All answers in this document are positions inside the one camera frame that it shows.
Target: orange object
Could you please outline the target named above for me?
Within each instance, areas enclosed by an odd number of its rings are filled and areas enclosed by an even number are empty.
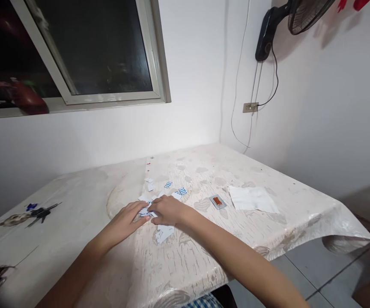
[[[216,205],[222,205],[222,202],[219,201],[219,198],[218,197],[215,197],[214,198],[214,201],[215,201]]]
[[[33,90],[11,78],[13,82],[13,100],[15,105],[29,115],[49,113],[47,104]]]

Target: keys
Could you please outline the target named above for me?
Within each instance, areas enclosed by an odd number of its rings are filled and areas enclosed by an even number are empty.
[[[56,203],[56,204],[54,204],[54,205],[51,205],[49,208],[39,208],[39,209],[37,209],[37,210],[33,210],[32,212],[31,212],[31,217],[36,217],[35,218],[35,220],[32,222],[32,223],[30,223],[28,226],[27,226],[27,228],[29,228],[29,227],[32,227],[37,221],[39,221],[40,219],[42,219],[42,221],[41,221],[41,223],[44,223],[44,221],[45,221],[45,218],[49,215],[49,214],[51,214],[51,209],[53,209],[54,207],[57,207],[58,205],[60,205],[62,202],[60,202],[60,203]]]
[[[29,227],[32,227],[38,220],[40,220],[41,218],[35,218],[35,220],[32,222],[32,223],[30,223],[28,226],[27,226],[27,228],[29,228]]]

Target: wall socket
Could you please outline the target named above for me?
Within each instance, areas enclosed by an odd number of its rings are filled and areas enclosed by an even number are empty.
[[[255,113],[258,112],[258,104],[257,103],[245,103],[244,109],[242,110],[243,113]]]

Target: blue checkered fabric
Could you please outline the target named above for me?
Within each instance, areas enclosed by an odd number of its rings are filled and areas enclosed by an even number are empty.
[[[208,293],[193,302],[183,306],[182,308],[223,308],[221,303],[213,296]]]

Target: red decoration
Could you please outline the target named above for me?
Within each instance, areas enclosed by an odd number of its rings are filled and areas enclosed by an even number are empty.
[[[340,0],[338,4],[338,13],[345,8],[346,0]]]
[[[355,0],[353,8],[360,11],[370,0]]]
[[[47,104],[33,90],[12,78],[15,105],[29,115],[49,113]]]

